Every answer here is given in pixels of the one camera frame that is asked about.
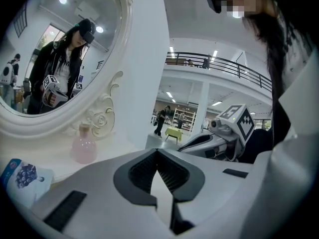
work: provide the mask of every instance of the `person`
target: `person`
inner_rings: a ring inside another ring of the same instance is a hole
[[[184,112],[182,112],[182,113],[178,116],[178,119],[177,119],[177,121],[178,121],[178,126],[177,126],[177,128],[178,128],[178,129],[181,129],[181,126],[183,125],[183,122],[184,122],[184,117],[185,117],[185,113],[184,113]]]
[[[204,62],[203,62],[202,68],[207,69],[207,67],[208,67],[208,59],[204,58]]]
[[[48,101],[51,106],[43,104],[43,80],[47,75],[54,75],[60,84],[60,91],[71,99],[73,87],[80,73],[82,51],[87,44],[84,36],[86,33],[93,35],[94,32],[95,25],[90,20],[84,19],[67,31],[59,41],[49,42],[40,50],[29,78],[31,98],[27,109],[28,114],[49,112],[65,103],[60,102],[56,107],[51,107],[56,98],[53,95]]]
[[[227,0],[240,8],[243,22],[267,47],[267,67],[272,80],[272,127],[257,129],[246,144],[240,162],[253,163],[257,155],[285,139],[291,124],[279,103],[318,46],[318,30],[310,9],[316,0]]]
[[[24,94],[23,94],[23,98],[26,99],[27,96],[31,95],[30,92],[30,81],[28,78],[25,78],[23,81],[23,90],[24,90]]]
[[[188,59],[188,65],[189,66],[194,66],[193,62],[190,59]]]
[[[17,53],[14,56],[14,59],[12,59],[11,61],[8,62],[8,64],[12,65],[12,70],[13,70],[13,78],[12,78],[12,82],[9,85],[3,85],[3,94],[2,94],[2,99],[4,100],[4,102],[11,107],[11,101],[14,97],[14,90],[13,90],[13,86],[16,83],[16,78],[18,76],[18,72],[19,72],[19,61],[20,61],[20,54]]]
[[[164,110],[161,110],[159,112],[159,118],[158,118],[158,126],[154,131],[154,134],[157,134],[161,138],[161,129],[163,127],[165,116],[170,111],[170,106],[166,106]]]

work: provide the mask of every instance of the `white column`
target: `white column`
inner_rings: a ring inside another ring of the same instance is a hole
[[[145,149],[160,80],[169,49],[164,0],[134,0],[133,22],[123,77],[114,97],[116,135]]]
[[[209,83],[203,82],[203,86],[201,88],[199,104],[196,113],[196,119],[193,127],[193,131],[191,136],[199,134],[201,131],[201,126],[206,117],[207,105],[208,105],[208,93],[209,93]]]

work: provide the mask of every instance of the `bookshelf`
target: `bookshelf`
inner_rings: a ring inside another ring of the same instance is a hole
[[[184,121],[183,121],[181,128],[186,130],[186,131],[192,132],[193,127],[194,127],[194,123],[195,123],[195,119],[196,119],[196,113],[191,113],[188,111],[183,111],[183,110],[179,110],[179,109],[175,108],[175,113],[174,113],[172,124],[176,127],[178,126],[177,119],[181,113],[185,113]]]

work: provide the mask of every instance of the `white wall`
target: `white wall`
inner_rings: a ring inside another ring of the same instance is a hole
[[[84,56],[82,66],[81,66],[81,71],[80,71],[80,75],[83,76],[83,81],[82,81],[83,88],[85,88],[91,82],[92,75],[94,76],[96,75],[92,73],[95,73],[95,72],[98,73],[100,71],[103,64],[100,66],[99,70],[96,70],[98,66],[98,62],[102,60],[104,60],[105,62],[106,60],[105,57],[106,57],[105,51],[98,50],[94,46],[91,46],[88,49],[88,51],[86,52]]]
[[[5,64],[13,59],[12,54],[14,53],[15,49],[11,42],[8,39],[8,36],[5,34],[1,44],[0,44],[0,75],[4,69]]]
[[[173,46],[174,51],[213,55],[213,52],[218,50],[217,57],[228,60],[231,60],[238,51],[241,51],[238,48],[223,43],[203,39],[171,38],[169,42],[170,46]]]
[[[115,130],[144,149],[169,47],[163,0],[133,0],[133,22],[124,72],[114,99]]]
[[[6,31],[6,35],[14,47],[14,51],[7,60],[13,59],[17,53],[21,55],[17,78],[18,85],[22,84],[31,55],[42,34],[50,24],[48,18],[38,13],[39,1],[28,0],[26,9],[27,27],[22,32],[20,38],[16,34],[13,23],[9,25]]]
[[[264,75],[267,78],[270,78],[267,70],[267,63],[265,61],[262,61],[249,52],[245,52],[245,55],[247,60],[247,67],[256,71],[257,73]]]

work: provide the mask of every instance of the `white t-shirt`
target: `white t-shirt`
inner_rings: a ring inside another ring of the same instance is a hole
[[[68,92],[68,82],[70,79],[70,57],[71,57],[71,51],[69,51],[69,49],[66,49],[66,57],[65,57],[65,63],[62,64],[61,68],[60,68],[60,64],[61,64],[61,58],[60,58],[60,62],[58,63],[54,76],[57,78],[59,84],[60,84],[60,91],[63,93],[67,93]]]
[[[278,22],[284,30],[285,40],[285,61],[282,74],[284,91],[294,82],[299,73],[305,67],[314,47],[314,44],[308,38],[308,41],[303,40],[299,31],[293,30],[287,37],[286,25],[281,17]]]

